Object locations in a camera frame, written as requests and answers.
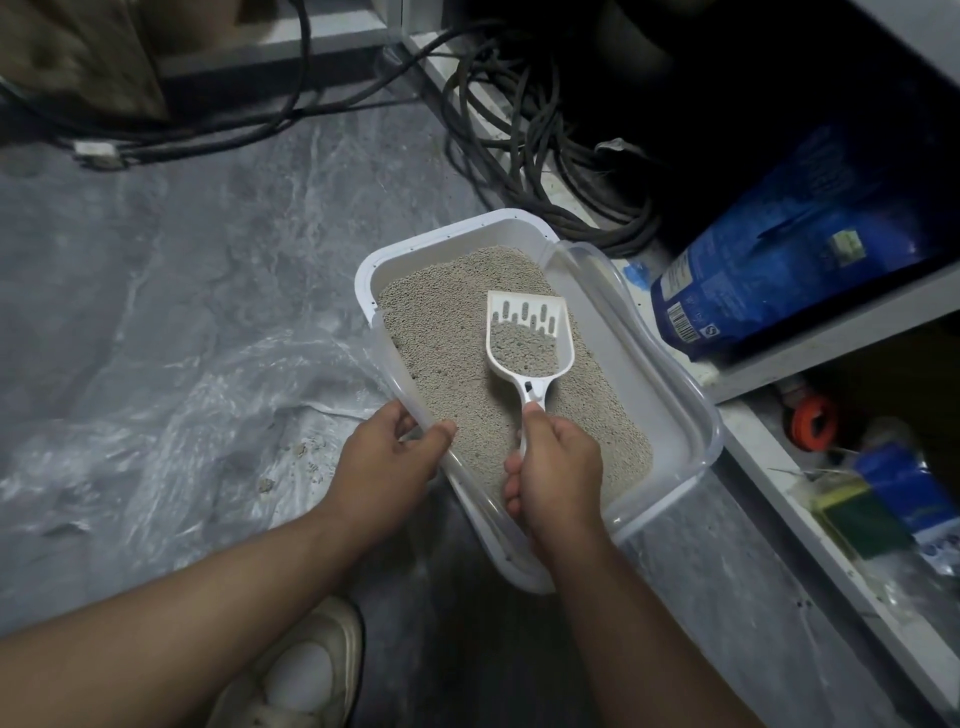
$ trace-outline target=white litter scoop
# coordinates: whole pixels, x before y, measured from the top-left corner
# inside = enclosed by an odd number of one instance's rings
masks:
[[[528,327],[541,335],[556,339],[557,369],[548,376],[529,376],[514,372],[497,360],[491,349],[491,328],[494,324],[515,324]],[[534,401],[543,407],[550,382],[563,376],[573,366],[573,335],[570,318],[566,312],[566,300],[560,296],[535,296],[527,293],[506,291],[487,292],[487,361],[492,369],[507,381],[511,381],[520,393],[523,404]],[[527,433],[520,438],[520,455],[527,451]]]

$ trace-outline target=blue bag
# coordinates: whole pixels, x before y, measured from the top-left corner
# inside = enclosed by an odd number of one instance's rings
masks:
[[[817,129],[690,244],[651,287],[665,342],[697,359],[941,251],[958,213],[909,90]]]

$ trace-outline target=litter box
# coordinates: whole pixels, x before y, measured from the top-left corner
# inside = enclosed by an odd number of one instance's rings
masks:
[[[716,408],[651,335],[626,282],[592,245],[561,242],[539,217],[501,209],[371,253],[354,280],[357,301],[371,326],[371,358],[420,425],[431,426],[436,418],[383,325],[376,297],[392,280],[491,245],[523,251],[540,266],[550,285],[566,298],[584,342],[627,415],[650,439],[653,470],[603,513],[614,542],[622,543],[692,487],[719,456],[723,443]],[[442,467],[500,573],[524,591],[552,592],[550,574],[534,556],[526,535],[503,504],[484,493],[457,457],[456,445]]]

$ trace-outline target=litter clump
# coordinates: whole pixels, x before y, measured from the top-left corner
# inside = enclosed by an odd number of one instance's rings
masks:
[[[520,399],[515,386],[487,363],[489,290],[558,295],[530,257],[493,246],[392,281],[377,305],[430,411],[459,426],[454,451],[487,494],[501,500],[503,461],[517,447]],[[599,443],[604,461],[600,501],[606,507],[646,477],[653,451],[584,344],[572,311],[570,325],[575,360],[550,385],[546,409],[577,423]],[[556,370],[554,364],[548,374]]]
[[[556,337],[528,326],[491,324],[490,351],[500,366],[519,375],[551,376],[560,369]]]

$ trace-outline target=orange object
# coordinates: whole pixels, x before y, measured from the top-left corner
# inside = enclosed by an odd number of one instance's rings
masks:
[[[837,405],[822,395],[804,398],[790,418],[790,440],[808,452],[822,452],[837,436],[840,416]]]

